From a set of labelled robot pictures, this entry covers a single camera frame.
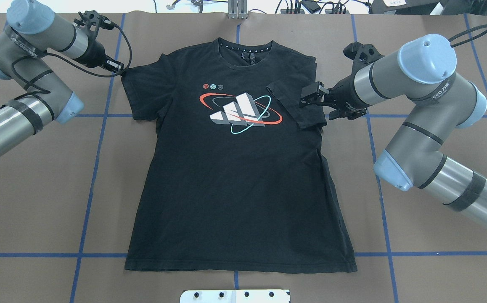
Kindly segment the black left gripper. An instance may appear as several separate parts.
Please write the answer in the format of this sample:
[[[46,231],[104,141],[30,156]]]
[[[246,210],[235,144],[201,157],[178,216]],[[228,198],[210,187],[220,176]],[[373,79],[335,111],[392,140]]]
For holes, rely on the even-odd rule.
[[[119,74],[125,69],[124,64],[109,57],[103,45],[96,40],[90,42],[87,47],[85,52],[85,66],[88,68],[102,67],[114,74]]]

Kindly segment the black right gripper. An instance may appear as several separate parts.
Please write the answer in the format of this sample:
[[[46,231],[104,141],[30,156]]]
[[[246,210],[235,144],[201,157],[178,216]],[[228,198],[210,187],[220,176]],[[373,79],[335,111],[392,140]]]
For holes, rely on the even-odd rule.
[[[333,88],[324,88],[321,81],[305,86],[301,90],[300,108],[306,106],[332,107],[328,119],[346,118],[354,120],[367,114],[368,104],[363,102],[355,91],[354,77],[349,75]]]

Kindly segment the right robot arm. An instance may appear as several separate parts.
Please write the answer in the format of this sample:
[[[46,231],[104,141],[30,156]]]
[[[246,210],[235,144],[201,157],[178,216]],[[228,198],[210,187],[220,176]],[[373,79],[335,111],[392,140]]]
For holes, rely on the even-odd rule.
[[[406,96],[415,106],[376,159],[374,173],[401,191],[422,189],[487,228],[487,178],[440,151],[454,129],[472,126],[487,110],[484,94],[457,73],[450,41],[432,33],[387,56],[359,42],[343,53],[353,61],[351,74],[333,88],[307,85],[300,106],[328,106],[330,120],[353,120],[370,106]]]

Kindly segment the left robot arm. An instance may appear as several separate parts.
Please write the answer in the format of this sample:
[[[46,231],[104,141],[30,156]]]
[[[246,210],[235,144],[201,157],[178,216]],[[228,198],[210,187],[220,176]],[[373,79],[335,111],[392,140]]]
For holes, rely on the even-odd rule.
[[[0,79],[15,80],[24,94],[0,107],[0,157],[41,132],[50,122],[67,123],[84,103],[44,62],[56,57],[80,71],[100,67],[108,77],[129,68],[97,41],[100,29],[119,26],[97,11],[80,12],[73,22],[37,0],[14,0],[0,34]]]

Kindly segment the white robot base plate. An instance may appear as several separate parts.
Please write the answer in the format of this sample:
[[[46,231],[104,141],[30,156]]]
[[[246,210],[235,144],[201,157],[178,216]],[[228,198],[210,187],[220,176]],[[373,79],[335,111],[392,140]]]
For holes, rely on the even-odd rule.
[[[180,296],[180,303],[291,303],[289,290],[188,290]]]

